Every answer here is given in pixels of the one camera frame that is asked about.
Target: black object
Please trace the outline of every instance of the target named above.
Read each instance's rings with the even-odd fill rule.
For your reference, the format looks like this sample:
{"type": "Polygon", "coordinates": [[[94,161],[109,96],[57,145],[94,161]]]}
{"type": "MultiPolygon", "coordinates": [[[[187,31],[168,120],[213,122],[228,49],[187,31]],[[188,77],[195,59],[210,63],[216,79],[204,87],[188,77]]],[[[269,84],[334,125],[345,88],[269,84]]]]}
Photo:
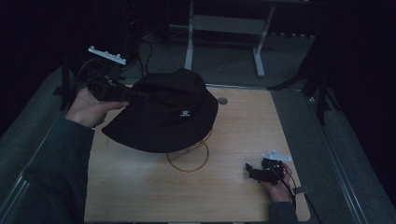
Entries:
{"type": "Polygon", "coordinates": [[[70,22],[64,34],[74,74],[84,62],[96,57],[88,52],[90,46],[120,54],[128,64],[136,60],[144,30],[144,1],[82,1],[75,8],[68,13],[70,22]]]}
{"type": "Polygon", "coordinates": [[[149,97],[146,102],[133,99],[102,132],[138,150],[166,153],[190,147],[207,136],[218,113],[218,101],[204,80],[184,68],[147,74],[131,91],[149,97]]]}
{"type": "Polygon", "coordinates": [[[328,43],[324,43],[320,38],[317,38],[294,77],[278,85],[267,87],[269,91],[280,91],[297,81],[307,78],[302,94],[305,97],[311,97],[318,89],[317,117],[322,125],[325,125],[326,89],[329,75],[332,71],[331,60],[327,54],[323,53],[326,52],[324,49],[327,48],[326,44],[328,43]]]}
{"type": "Polygon", "coordinates": [[[262,160],[262,170],[253,169],[253,167],[247,163],[246,169],[248,171],[248,176],[257,180],[259,183],[262,181],[277,185],[279,180],[283,179],[285,176],[281,161],[273,161],[265,158],[262,160]]]}
{"type": "Polygon", "coordinates": [[[87,83],[87,88],[98,101],[137,101],[145,103],[149,100],[148,94],[141,91],[133,91],[131,88],[109,77],[99,77],[90,80],[87,83]]]}

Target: hand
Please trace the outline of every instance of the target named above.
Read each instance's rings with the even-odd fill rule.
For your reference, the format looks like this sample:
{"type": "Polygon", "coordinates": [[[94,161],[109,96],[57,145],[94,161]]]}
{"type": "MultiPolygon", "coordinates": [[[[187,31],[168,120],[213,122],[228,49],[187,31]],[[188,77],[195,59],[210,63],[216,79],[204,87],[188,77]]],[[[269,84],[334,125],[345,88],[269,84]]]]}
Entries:
{"type": "Polygon", "coordinates": [[[121,109],[128,104],[127,102],[99,102],[87,88],[84,88],[78,92],[65,118],[93,128],[105,121],[107,111],[121,109]]]}
{"type": "MultiPolygon", "coordinates": [[[[291,169],[289,166],[285,163],[282,162],[286,172],[291,175],[291,169]]],[[[285,174],[285,177],[283,177],[283,180],[285,181],[286,184],[288,184],[288,188],[290,187],[290,175],[285,174]]],[[[262,182],[262,184],[265,186],[265,188],[268,190],[270,193],[271,200],[273,203],[279,203],[279,202],[291,202],[291,195],[288,190],[288,188],[283,184],[283,182],[279,182],[278,185],[273,185],[269,182],[262,182]]]]}

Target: wooden table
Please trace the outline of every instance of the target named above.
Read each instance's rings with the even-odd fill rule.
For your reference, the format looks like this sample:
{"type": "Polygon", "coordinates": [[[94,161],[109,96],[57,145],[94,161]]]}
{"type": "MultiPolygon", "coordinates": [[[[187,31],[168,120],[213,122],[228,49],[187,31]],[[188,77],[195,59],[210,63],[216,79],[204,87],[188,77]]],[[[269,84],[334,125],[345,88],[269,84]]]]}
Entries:
{"type": "MultiPolygon", "coordinates": [[[[100,130],[119,111],[110,112],[97,127],[89,168],[86,221],[253,222],[268,220],[271,203],[265,188],[248,178],[245,163],[261,168],[262,153],[289,147],[269,91],[209,88],[219,105],[209,157],[195,172],[181,172],[166,154],[152,154],[120,145],[100,130]]],[[[204,162],[205,147],[174,160],[193,169],[204,162]]],[[[297,187],[300,180],[292,161],[297,187]]],[[[297,195],[297,216],[310,218],[304,195],[297,195]]]]}

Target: hat brim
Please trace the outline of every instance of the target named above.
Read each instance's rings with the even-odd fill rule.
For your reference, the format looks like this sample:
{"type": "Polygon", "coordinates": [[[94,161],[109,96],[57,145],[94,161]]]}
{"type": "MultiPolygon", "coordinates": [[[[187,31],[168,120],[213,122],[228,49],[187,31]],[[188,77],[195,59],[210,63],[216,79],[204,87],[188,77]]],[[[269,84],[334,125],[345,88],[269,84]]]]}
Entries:
{"type": "Polygon", "coordinates": [[[212,129],[218,114],[216,98],[206,91],[204,103],[190,119],[174,126],[153,127],[136,119],[128,118],[130,103],[102,132],[127,147],[152,153],[179,151],[203,140],[212,129]]]}

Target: white component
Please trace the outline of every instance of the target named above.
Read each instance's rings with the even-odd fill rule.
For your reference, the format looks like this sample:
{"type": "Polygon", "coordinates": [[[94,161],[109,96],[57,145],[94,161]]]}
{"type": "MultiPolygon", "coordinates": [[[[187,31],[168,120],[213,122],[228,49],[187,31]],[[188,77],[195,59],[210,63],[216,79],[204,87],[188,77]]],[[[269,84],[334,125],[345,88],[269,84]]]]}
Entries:
{"type": "Polygon", "coordinates": [[[267,152],[267,153],[262,153],[262,156],[265,159],[273,160],[273,161],[291,161],[291,157],[290,156],[286,156],[286,155],[284,155],[281,152],[276,151],[276,150],[272,150],[272,151],[267,152]]]}
{"type": "Polygon", "coordinates": [[[103,51],[95,49],[94,46],[91,46],[90,48],[88,48],[88,51],[91,52],[91,53],[94,53],[96,55],[102,56],[104,58],[107,58],[107,59],[109,59],[109,60],[111,60],[113,62],[120,63],[120,64],[123,64],[123,65],[126,64],[126,59],[122,59],[119,54],[114,55],[114,54],[111,54],[111,53],[109,53],[107,51],[103,52],[103,51]]]}

